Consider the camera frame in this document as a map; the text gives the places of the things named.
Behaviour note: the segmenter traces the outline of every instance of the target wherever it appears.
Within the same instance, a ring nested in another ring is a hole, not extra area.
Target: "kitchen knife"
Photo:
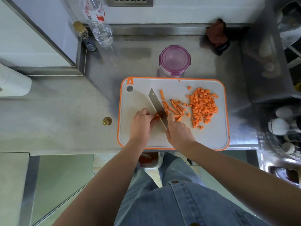
[[[150,89],[150,93],[148,94],[148,96],[150,97],[153,106],[155,107],[157,113],[159,114],[161,120],[163,121],[163,124],[167,128],[168,127],[167,114],[152,88]]]

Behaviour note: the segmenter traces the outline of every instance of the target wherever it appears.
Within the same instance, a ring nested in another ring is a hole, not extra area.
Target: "person's right hand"
[[[185,150],[188,145],[196,142],[190,129],[182,122],[175,122],[173,114],[168,114],[168,129],[166,136],[168,142],[179,152]]]

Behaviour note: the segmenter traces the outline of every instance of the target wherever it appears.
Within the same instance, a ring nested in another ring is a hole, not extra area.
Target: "orange-rimmed cutting board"
[[[147,108],[150,113],[156,113],[153,104],[148,97],[149,91],[153,88],[160,102],[160,90],[163,90],[165,101],[171,106],[171,99],[180,100],[182,103],[189,103],[186,95],[191,95],[198,87],[209,89],[219,98],[215,99],[215,104],[219,108],[218,114],[214,114],[209,124],[201,122],[204,126],[201,130],[192,127],[191,118],[183,116],[181,122],[185,123],[192,131],[195,139],[205,146],[224,150],[230,143],[228,127],[227,103],[224,85],[215,79],[173,79],[173,78],[147,78],[128,77],[123,80],[120,89],[119,117],[117,140],[124,147],[129,141],[131,122],[138,110]],[[191,107],[185,107],[185,115],[192,114]],[[174,149],[166,138],[166,128],[163,122],[158,121],[152,130],[150,140],[146,149]]]

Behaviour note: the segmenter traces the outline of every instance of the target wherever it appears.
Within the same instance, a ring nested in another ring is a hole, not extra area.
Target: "forearm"
[[[183,153],[262,219],[274,225],[300,221],[301,191],[297,187],[197,142]]]
[[[144,143],[129,141],[94,176],[53,225],[113,225],[144,148]]]

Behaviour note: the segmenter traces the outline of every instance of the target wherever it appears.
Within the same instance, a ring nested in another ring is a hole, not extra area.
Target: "paper towel roll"
[[[29,77],[0,64],[0,97],[24,96],[31,84]]]

